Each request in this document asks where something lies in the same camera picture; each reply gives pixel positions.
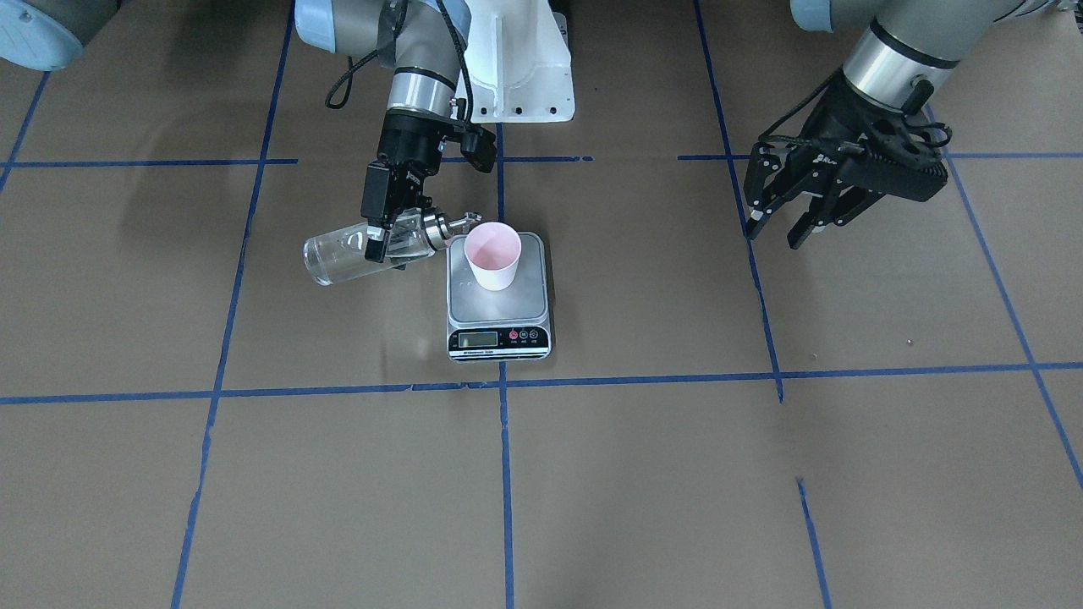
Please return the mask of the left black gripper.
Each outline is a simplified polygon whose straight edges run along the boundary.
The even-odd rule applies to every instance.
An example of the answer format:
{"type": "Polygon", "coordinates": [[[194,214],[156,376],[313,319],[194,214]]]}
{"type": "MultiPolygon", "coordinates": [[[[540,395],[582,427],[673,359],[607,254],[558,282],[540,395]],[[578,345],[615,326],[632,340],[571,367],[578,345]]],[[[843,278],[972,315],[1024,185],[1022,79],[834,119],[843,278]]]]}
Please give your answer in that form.
{"type": "Polygon", "coordinates": [[[850,177],[863,153],[859,115],[872,109],[893,112],[869,101],[835,72],[761,132],[744,178],[746,238],[757,239],[783,206],[809,195],[808,211],[788,232],[790,248],[797,250],[812,233],[850,223],[883,197],[854,186],[850,177]]]}

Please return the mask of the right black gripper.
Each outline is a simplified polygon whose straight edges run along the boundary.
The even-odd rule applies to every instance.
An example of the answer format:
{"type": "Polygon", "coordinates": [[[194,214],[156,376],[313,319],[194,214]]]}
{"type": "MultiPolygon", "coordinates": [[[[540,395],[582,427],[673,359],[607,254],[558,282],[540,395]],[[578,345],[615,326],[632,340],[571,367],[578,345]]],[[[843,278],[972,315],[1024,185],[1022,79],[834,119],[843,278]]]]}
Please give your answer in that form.
{"type": "Polygon", "coordinates": [[[452,140],[455,127],[448,117],[428,112],[387,112],[377,158],[369,161],[360,213],[365,228],[364,257],[383,263],[392,225],[407,209],[419,218],[433,215],[432,197],[423,193],[426,178],[436,176],[443,158],[442,145],[452,140]]]}

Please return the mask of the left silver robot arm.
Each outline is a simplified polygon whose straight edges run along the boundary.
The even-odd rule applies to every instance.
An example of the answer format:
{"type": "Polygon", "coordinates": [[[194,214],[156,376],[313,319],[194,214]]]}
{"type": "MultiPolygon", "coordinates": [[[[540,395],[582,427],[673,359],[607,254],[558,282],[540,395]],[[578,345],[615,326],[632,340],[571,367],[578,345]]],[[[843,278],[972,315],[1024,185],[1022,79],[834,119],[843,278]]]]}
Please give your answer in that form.
{"type": "Polygon", "coordinates": [[[947,124],[924,108],[974,46],[999,23],[1048,1],[793,1],[803,30],[861,25],[849,57],[806,96],[794,137],[771,124],[751,150],[744,178],[746,238],[757,238],[790,200],[808,195],[790,248],[828,225],[847,225],[883,197],[930,200],[947,183],[947,124]]]}

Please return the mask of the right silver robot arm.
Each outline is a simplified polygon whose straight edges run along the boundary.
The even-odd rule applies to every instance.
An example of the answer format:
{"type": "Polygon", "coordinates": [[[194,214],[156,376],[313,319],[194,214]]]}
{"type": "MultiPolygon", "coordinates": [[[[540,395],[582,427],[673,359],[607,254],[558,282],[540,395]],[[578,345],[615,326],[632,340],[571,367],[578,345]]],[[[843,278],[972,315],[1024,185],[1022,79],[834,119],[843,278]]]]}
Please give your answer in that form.
{"type": "MultiPolygon", "coordinates": [[[[120,1],[4,1],[1,51],[39,72],[64,69],[84,54],[120,1]]],[[[423,181],[438,174],[445,143],[455,142],[477,170],[490,173],[495,137],[473,124],[465,65],[471,12],[464,1],[298,1],[293,26],[308,46],[343,54],[348,86],[371,62],[393,69],[377,157],[366,169],[362,200],[364,257],[383,263],[393,228],[422,204],[423,181]]]]}

